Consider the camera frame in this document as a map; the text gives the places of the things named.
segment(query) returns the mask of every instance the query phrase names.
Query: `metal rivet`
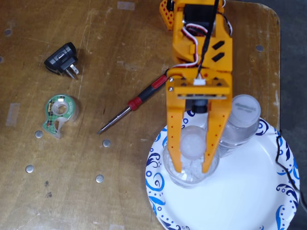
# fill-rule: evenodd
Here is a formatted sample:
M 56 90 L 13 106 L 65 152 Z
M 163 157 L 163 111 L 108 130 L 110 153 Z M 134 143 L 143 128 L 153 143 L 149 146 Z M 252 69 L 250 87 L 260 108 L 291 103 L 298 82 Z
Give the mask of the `metal rivet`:
M 33 172 L 33 171 L 34 171 L 34 166 L 31 165 L 31 164 L 29 164 L 29 165 L 25 168 L 25 171 L 26 171 L 27 173 Z
M 102 183 L 105 180 L 105 177 L 101 174 L 96 176 L 97 183 Z
M 35 132 L 34 135 L 35 135 L 36 138 L 41 138 L 43 136 L 43 132 L 38 130 L 38 131 Z
M 12 30 L 11 30 L 11 29 L 6 29 L 6 30 L 4 31 L 4 34 L 5 34 L 5 36 L 11 36 Z
M 102 145 L 106 148 L 109 148 L 110 145 L 111 145 L 111 141 L 108 140 L 108 139 L 105 139 L 103 142 L 102 142 Z
M 259 52 L 262 52 L 264 50 L 264 48 L 263 48 L 263 46 L 258 45 L 258 46 L 256 46 L 256 50 L 259 51 Z

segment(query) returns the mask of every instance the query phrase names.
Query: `screwdriver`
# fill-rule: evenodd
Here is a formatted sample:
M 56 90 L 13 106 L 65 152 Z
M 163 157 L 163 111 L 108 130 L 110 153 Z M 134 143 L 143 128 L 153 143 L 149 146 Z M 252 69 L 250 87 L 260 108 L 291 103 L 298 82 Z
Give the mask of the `screwdriver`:
M 104 127 L 102 127 L 97 134 L 101 134 L 103 131 L 105 131 L 107 128 L 109 128 L 111 125 L 116 123 L 119 119 L 121 119 L 124 115 L 126 115 L 131 110 L 135 111 L 139 108 L 139 106 L 144 103 L 148 98 L 150 98 L 155 92 L 159 91 L 159 89 L 162 88 L 162 86 L 167 81 L 167 71 L 159 77 L 157 80 L 155 80 L 150 86 L 148 86 L 145 90 L 143 90 L 136 98 L 132 99 L 128 102 L 128 106 L 121 111 L 119 114 L 117 114 L 115 117 L 113 117 Z

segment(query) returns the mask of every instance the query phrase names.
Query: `white bottle cap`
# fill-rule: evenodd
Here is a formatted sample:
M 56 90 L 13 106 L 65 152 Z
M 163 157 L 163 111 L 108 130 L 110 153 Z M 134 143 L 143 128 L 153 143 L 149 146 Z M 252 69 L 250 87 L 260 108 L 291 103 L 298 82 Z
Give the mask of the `white bottle cap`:
M 255 124 L 261 113 L 259 102 L 250 95 L 241 94 L 233 98 L 228 121 L 239 128 Z

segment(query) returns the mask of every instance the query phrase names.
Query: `green tape dispenser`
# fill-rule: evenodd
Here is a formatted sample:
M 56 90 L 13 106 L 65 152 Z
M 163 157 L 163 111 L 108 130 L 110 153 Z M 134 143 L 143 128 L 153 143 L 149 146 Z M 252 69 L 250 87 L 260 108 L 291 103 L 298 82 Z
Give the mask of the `green tape dispenser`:
M 49 99 L 46 107 L 46 121 L 43 124 L 43 129 L 55 136 L 61 138 L 60 129 L 63 123 L 74 121 L 78 115 L 78 106 L 75 101 L 65 94 L 58 94 Z

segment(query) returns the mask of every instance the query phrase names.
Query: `dark floor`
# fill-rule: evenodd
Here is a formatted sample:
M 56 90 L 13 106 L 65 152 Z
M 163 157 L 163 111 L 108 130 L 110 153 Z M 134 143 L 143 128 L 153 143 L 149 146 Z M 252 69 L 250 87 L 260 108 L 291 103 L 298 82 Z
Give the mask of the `dark floor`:
M 297 161 L 300 188 L 307 199 L 307 0 L 245 0 L 267 5 L 281 21 L 281 130 Z M 298 207 L 289 230 L 307 230 Z

